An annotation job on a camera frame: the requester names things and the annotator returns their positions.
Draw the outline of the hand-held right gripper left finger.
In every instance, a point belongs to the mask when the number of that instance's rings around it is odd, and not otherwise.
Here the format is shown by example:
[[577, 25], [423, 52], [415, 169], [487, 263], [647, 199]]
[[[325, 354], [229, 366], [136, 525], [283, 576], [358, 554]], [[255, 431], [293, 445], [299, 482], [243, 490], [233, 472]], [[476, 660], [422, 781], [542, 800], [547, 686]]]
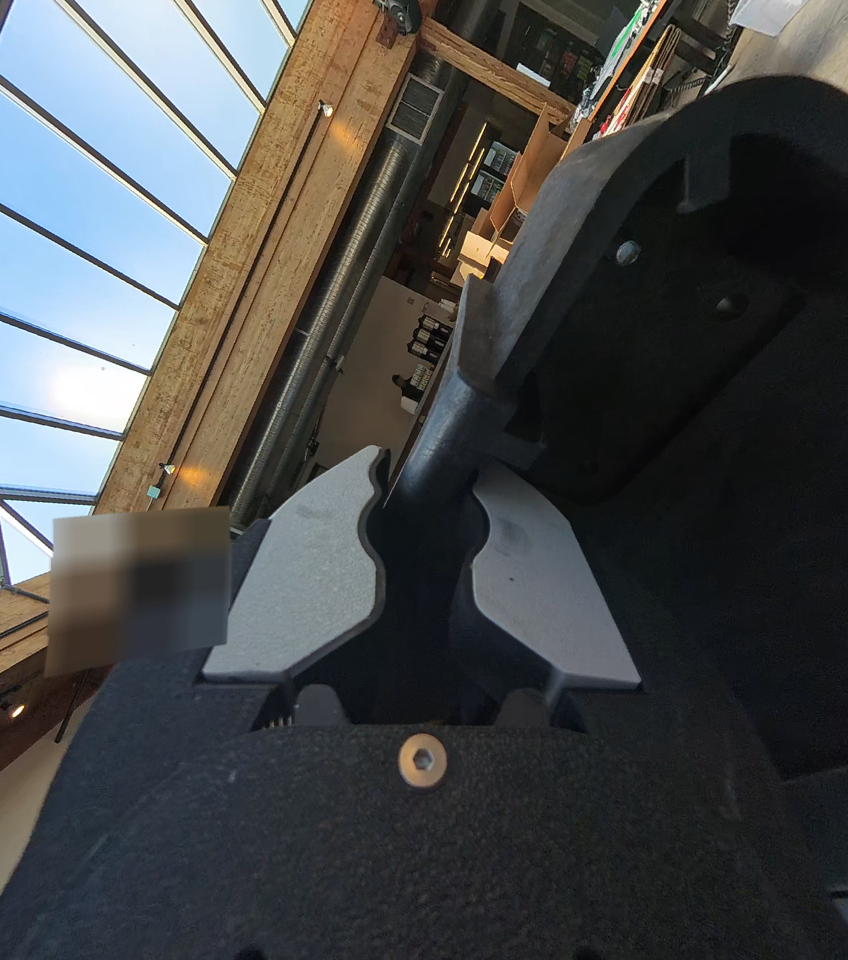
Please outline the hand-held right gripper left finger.
[[369, 445], [276, 510], [202, 671], [212, 684], [284, 684], [380, 618], [385, 567], [369, 522], [390, 452]]

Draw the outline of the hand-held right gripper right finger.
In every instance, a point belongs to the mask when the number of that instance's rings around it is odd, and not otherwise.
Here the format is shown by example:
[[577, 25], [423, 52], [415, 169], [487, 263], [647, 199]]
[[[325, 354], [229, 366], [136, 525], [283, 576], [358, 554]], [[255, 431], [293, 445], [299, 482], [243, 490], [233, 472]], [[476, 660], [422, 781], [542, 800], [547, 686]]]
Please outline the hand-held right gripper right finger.
[[502, 704], [532, 690], [555, 707], [568, 690], [634, 692], [642, 678], [570, 522], [506, 466], [471, 491], [482, 540], [458, 578], [449, 617], [454, 658]]

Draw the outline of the black chair seat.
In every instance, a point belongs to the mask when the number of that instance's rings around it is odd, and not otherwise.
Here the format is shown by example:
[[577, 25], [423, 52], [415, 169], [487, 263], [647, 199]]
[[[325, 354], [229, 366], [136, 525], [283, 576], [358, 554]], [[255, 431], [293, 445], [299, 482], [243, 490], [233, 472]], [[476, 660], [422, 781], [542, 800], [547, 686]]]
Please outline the black chair seat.
[[678, 162], [527, 376], [527, 478], [718, 668], [848, 925], [848, 96], [753, 79], [586, 145], [634, 130]]

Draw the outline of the long wooden ceiling beam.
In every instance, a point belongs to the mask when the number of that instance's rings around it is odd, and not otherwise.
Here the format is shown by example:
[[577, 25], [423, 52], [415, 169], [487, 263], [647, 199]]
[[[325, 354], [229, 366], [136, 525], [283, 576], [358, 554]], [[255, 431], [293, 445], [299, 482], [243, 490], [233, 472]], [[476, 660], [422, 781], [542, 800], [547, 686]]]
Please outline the long wooden ceiling beam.
[[220, 497], [413, 58], [415, 39], [386, 47], [381, 25], [371, 2], [311, 4], [96, 514]]

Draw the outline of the small cardboard box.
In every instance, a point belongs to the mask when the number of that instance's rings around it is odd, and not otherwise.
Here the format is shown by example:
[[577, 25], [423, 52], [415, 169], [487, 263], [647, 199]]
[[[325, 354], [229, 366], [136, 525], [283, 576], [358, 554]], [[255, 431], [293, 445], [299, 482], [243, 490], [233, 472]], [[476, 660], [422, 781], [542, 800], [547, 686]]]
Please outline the small cardboard box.
[[502, 264], [511, 249], [512, 243], [506, 240], [492, 241], [474, 231], [467, 231], [457, 258], [452, 282], [462, 287], [468, 277], [474, 276], [480, 280], [492, 282], [500, 273]]

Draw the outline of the glass skylight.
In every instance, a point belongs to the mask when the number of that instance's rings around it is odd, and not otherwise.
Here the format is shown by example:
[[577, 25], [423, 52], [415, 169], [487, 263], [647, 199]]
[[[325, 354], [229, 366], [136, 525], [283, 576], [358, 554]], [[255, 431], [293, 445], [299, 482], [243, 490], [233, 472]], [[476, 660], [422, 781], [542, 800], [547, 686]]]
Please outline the glass skylight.
[[88, 514], [307, 1], [0, 1], [0, 588]]

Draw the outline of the open cardboard box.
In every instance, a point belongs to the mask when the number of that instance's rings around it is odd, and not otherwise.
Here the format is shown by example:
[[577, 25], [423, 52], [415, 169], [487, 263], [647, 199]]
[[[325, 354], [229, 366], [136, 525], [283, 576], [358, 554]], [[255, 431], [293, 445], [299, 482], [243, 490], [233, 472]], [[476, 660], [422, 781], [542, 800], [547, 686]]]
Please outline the open cardboard box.
[[520, 151], [489, 210], [493, 238], [511, 243], [526, 219], [543, 182], [562, 160], [568, 142], [550, 130], [550, 115], [539, 115], [526, 148]]

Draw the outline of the lit display shelf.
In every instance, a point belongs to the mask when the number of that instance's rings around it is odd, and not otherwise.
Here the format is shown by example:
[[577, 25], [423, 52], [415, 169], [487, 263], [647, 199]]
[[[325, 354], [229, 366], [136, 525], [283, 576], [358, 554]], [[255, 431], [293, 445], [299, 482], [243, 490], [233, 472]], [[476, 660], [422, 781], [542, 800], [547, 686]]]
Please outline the lit display shelf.
[[474, 170], [463, 195], [461, 209], [469, 216], [477, 217], [480, 210], [489, 210], [504, 186], [516, 161], [519, 149], [514, 149], [502, 139], [499, 129], [486, 125], [482, 131]]

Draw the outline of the white air vent grille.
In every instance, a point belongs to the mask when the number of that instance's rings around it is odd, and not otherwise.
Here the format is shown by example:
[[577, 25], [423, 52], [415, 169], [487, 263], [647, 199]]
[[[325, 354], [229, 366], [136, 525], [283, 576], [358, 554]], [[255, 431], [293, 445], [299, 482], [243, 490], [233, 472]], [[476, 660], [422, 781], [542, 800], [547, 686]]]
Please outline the white air vent grille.
[[408, 73], [385, 127], [395, 135], [422, 146], [443, 98], [439, 87]]

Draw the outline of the wooden cross beam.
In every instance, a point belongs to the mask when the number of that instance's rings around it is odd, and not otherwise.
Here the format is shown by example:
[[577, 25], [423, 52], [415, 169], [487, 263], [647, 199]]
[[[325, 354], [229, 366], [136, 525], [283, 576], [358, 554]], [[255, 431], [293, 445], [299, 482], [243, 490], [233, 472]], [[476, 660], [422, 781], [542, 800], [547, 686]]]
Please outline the wooden cross beam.
[[444, 61], [532, 114], [547, 115], [551, 126], [563, 128], [572, 117], [573, 103], [479, 49], [432, 17], [423, 21], [416, 36], [420, 52]]

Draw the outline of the cardboard sheets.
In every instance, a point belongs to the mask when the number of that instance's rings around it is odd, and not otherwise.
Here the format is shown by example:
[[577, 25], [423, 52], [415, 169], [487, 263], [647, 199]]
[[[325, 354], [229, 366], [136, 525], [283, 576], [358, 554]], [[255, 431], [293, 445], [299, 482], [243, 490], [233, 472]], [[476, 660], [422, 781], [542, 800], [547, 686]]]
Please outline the cardboard sheets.
[[653, 48], [646, 63], [640, 68], [613, 114], [607, 132], [617, 133], [648, 114], [665, 74], [682, 38], [679, 27], [669, 25]]

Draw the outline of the silver spiral duct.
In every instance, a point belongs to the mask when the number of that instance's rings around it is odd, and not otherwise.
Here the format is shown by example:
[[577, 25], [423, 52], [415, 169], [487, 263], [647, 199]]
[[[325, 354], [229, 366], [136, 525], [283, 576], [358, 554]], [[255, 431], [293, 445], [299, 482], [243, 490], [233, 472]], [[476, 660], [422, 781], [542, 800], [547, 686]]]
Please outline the silver spiral duct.
[[385, 127], [372, 152], [221, 496], [230, 508], [231, 526], [240, 531], [260, 510], [268, 477], [282, 460], [321, 369], [334, 366], [334, 337], [373, 293], [450, 120], [454, 68], [419, 53], [409, 73], [443, 90], [443, 98], [422, 146]]

